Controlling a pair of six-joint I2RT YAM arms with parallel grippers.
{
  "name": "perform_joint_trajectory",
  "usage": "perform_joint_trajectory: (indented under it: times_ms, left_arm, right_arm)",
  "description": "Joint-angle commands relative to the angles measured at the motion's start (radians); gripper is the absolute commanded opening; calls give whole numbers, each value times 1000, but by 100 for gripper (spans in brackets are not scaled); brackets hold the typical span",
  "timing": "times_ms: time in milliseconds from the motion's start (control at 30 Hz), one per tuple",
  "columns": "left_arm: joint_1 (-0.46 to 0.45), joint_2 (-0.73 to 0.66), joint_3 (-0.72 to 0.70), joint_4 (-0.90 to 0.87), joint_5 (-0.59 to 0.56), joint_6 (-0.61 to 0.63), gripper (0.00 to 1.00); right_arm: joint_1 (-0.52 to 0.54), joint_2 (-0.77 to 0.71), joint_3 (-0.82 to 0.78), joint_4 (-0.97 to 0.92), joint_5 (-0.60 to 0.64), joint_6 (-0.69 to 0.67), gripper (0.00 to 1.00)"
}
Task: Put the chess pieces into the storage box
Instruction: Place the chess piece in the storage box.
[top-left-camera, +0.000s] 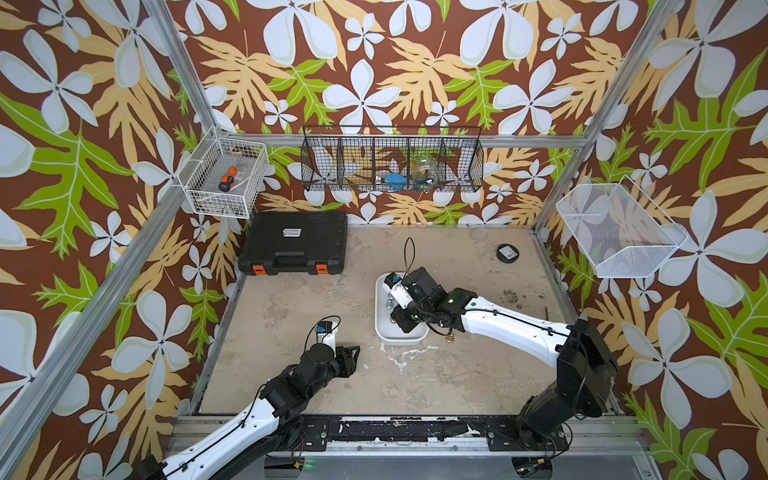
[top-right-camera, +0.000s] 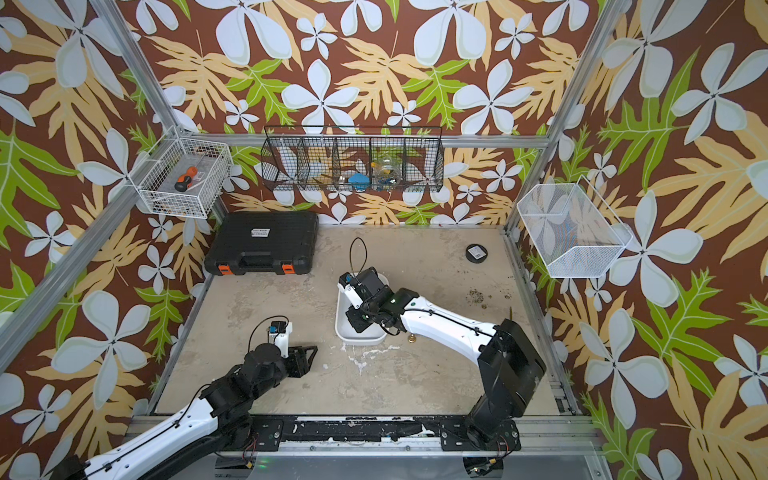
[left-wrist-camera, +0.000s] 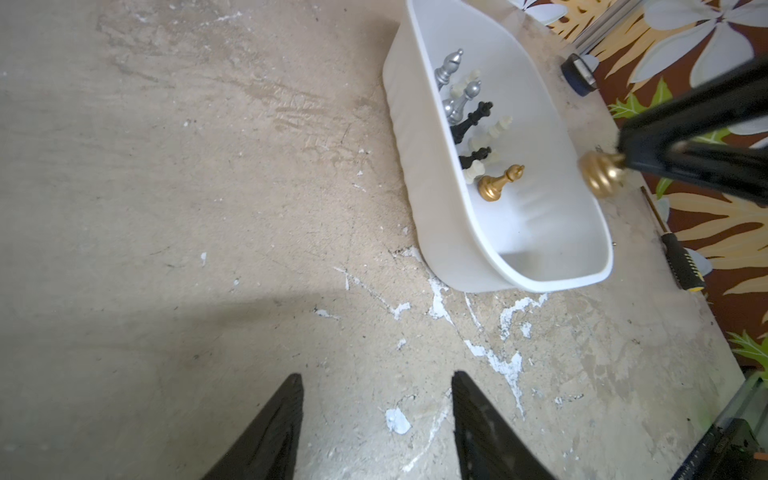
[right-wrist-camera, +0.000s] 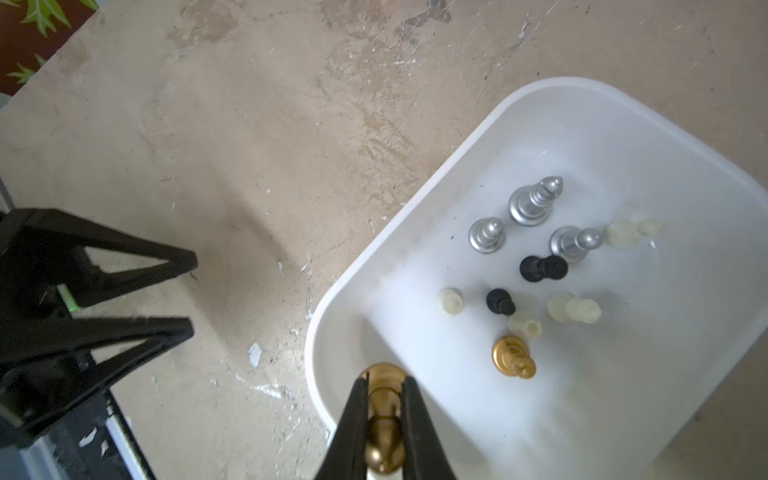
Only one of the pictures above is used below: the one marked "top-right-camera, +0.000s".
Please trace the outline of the white plastic storage box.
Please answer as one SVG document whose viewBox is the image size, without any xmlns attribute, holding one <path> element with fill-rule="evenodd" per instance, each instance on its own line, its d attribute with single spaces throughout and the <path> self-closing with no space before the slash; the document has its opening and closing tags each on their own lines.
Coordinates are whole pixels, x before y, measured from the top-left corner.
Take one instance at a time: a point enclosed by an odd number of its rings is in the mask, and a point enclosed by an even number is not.
<svg viewBox="0 0 768 480">
<path fill-rule="evenodd" d="M 334 323 L 337 337 L 345 345 L 376 346 L 381 344 L 387 334 L 380 326 L 364 320 L 361 317 L 360 308 L 354 309 L 338 288 Z"/>
</svg>

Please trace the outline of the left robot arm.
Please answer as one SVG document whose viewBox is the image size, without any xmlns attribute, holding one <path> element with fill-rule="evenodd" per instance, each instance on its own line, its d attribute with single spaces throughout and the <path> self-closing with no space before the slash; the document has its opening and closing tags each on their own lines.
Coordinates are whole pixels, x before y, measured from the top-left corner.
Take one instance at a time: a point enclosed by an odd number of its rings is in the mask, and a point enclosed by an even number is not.
<svg viewBox="0 0 768 480">
<path fill-rule="evenodd" d="M 179 412 L 121 446 L 89 460 L 71 455 L 53 479 L 169 479 L 198 460 L 253 440 L 250 409 L 286 378 L 311 369 L 316 346 L 280 348 L 263 343 L 227 374 L 202 386 Z"/>
</svg>

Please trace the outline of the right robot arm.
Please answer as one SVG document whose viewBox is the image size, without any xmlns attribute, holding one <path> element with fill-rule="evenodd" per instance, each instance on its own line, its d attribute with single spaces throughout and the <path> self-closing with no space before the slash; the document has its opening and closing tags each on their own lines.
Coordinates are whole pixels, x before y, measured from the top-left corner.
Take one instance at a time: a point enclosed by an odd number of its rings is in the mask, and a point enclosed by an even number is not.
<svg viewBox="0 0 768 480">
<path fill-rule="evenodd" d="M 350 303 L 345 315 L 355 332 L 376 325 L 390 336 L 425 337 L 473 362 L 483 394 L 463 421 L 467 439 L 483 450 L 512 440 L 514 420 L 524 415 L 546 374 L 544 360 L 518 323 L 472 320 L 413 290 L 394 291 L 373 267 L 342 274 L 338 289 Z"/>
</svg>

